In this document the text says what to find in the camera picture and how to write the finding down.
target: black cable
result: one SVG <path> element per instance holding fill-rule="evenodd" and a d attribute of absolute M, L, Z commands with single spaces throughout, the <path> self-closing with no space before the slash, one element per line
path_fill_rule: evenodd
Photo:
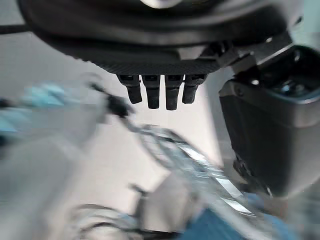
<path fill-rule="evenodd" d="M 30 28 L 26 24 L 0 25 L 0 35 L 18 34 L 30 32 Z"/>

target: screw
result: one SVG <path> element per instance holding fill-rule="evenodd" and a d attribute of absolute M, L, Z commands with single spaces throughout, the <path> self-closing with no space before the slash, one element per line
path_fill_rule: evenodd
<path fill-rule="evenodd" d="M 251 81 L 251 84 L 253 84 L 253 85 L 259 85 L 259 80 L 254 79 L 254 80 Z"/>

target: blue object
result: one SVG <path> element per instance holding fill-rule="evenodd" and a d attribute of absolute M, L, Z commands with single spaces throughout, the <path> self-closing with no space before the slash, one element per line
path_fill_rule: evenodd
<path fill-rule="evenodd" d="M 254 193 L 246 193 L 249 203 L 259 209 L 264 208 L 263 200 Z M 276 240 L 296 240 L 297 236 L 290 230 L 289 226 L 278 217 L 264 215 L 272 224 L 278 234 Z M 187 230 L 180 235 L 178 240 L 244 240 L 229 224 L 218 217 L 210 209 L 206 209 L 200 217 L 192 223 Z"/>

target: blue cloth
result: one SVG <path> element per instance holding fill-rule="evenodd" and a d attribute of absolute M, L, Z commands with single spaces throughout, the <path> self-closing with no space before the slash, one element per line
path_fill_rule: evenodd
<path fill-rule="evenodd" d="M 297 237 L 281 219 L 265 215 L 274 229 L 279 240 L 296 240 Z M 178 240 L 244 240 L 244 238 L 230 227 L 214 212 L 206 209 L 201 216 L 192 223 Z"/>

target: black plastic housing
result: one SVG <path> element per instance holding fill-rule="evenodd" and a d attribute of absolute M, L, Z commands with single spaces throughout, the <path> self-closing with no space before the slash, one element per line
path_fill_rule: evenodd
<path fill-rule="evenodd" d="M 220 91 L 232 148 L 249 175 L 273 196 L 302 191 L 320 177 L 320 55 L 297 46 L 267 84 L 240 75 Z"/>

